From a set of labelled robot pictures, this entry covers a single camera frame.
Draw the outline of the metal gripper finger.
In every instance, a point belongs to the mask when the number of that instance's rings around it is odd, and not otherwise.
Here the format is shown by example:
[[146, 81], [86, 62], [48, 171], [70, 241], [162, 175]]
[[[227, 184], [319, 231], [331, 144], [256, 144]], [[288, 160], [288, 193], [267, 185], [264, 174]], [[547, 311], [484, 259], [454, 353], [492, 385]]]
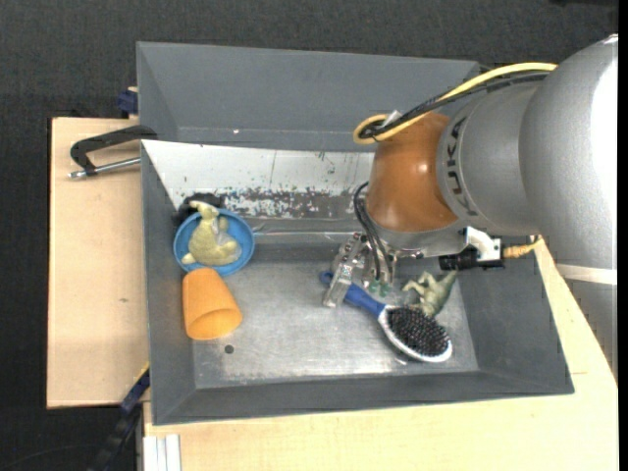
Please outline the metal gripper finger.
[[340, 306], [352, 284], [353, 267], [346, 263], [337, 266], [334, 272], [321, 274], [321, 282], [327, 286], [322, 303], [326, 307]]
[[340, 274], [341, 276], [351, 276], [354, 268], [355, 241], [347, 240], [340, 246], [339, 251], [332, 262], [331, 271], [334, 275]]

